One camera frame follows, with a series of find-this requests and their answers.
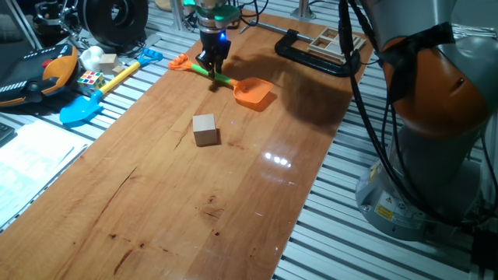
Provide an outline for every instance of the small cube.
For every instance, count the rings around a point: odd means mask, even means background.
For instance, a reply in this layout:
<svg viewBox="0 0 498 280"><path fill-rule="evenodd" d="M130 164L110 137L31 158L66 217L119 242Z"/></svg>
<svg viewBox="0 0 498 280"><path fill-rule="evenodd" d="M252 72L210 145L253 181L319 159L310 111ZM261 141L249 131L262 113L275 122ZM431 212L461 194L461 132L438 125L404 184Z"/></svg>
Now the small cube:
<svg viewBox="0 0 498 280"><path fill-rule="evenodd" d="M119 75L119 73L123 72L125 69L122 68L121 66L116 66L112 69L112 73L114 74L114 76L117 76Z"/></svg>
<svg viewBox="0 0 498 280"><path fill-rule="evenodd" d="M111 75L112 69L119 66L119 60L116 54L103 54L100 58L100 70L103 74Z"/></svg>
<svg viewBox="0 0 498 280"><path fill-rule="evenodd" d="M87 94L94 93L105 84L102 73L98 72L87 71L78 79L79 88Z"/></svg>
<svg viewBox="0 0 498 280"><path fill-rule="evenodd" d="M198 147L218 144L218 132L216 131L214 114L194 116L192 126L194 128L195 144Z"/></svg>

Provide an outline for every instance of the orange tool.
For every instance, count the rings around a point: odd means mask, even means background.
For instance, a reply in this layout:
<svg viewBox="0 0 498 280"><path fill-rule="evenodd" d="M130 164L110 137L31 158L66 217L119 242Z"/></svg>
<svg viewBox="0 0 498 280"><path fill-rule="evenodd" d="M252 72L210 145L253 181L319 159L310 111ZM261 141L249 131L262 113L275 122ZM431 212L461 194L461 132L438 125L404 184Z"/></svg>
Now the orange tool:
<svg viewBox="0 0 498 280"><path fill-rule="evenodd" d="M168 63L168 68L171 70L188 69L204 76L209 75L201 66L193 64L186 54L178 55L177 58ZM247 78L242 81L237 81L236 79L218 73L215 73L215 80L232 86L233 97L248 103L260 103L273 87L272 83L262 79Z"/></svg>

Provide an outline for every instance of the white paper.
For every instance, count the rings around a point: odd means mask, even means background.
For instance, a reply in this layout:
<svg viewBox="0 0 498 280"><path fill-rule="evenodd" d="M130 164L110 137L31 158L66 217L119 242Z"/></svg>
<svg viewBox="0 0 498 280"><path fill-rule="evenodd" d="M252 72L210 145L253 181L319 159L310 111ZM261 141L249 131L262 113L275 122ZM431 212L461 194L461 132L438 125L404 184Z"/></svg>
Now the white paper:
<svg viewBox="0 0 498 280"><path fill-rule="evenodd" d="M0 148L0 228L3 229L89 144L42 121L23 126L17 134Z"/></svg>

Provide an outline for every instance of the wood grain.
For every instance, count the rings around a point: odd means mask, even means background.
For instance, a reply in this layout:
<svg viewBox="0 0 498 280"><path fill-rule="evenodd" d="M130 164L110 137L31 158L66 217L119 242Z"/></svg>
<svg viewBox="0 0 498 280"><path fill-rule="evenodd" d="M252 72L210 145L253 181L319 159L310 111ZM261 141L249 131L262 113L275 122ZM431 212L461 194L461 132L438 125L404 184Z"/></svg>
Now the wood grain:
<svg viewBox="0 0 498 280"><path fill-rule="evenodd" d="M245 107L168 71L0 235L1 279L271 278L352 94L348 79L278 57L281 35L228 37L224 74L271 81L272 94ZM195 145L197 114L215 114L220 145Z"/></svg>

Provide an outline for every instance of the blue shovel blade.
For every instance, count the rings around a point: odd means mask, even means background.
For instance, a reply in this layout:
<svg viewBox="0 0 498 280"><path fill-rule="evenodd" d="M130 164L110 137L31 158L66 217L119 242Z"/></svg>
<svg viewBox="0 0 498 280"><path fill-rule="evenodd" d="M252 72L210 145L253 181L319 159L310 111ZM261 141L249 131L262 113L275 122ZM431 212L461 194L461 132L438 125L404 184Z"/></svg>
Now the blue shovel blade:
<svg viewBox="0 0 498 280"><path fill-rule="evenodd" d="M61 109L59 119L62 123L71 123L86 119L89 115L98 110L102 110L98 101L87 100L84 96L80 96L73 100L68 106Z"/></svg>

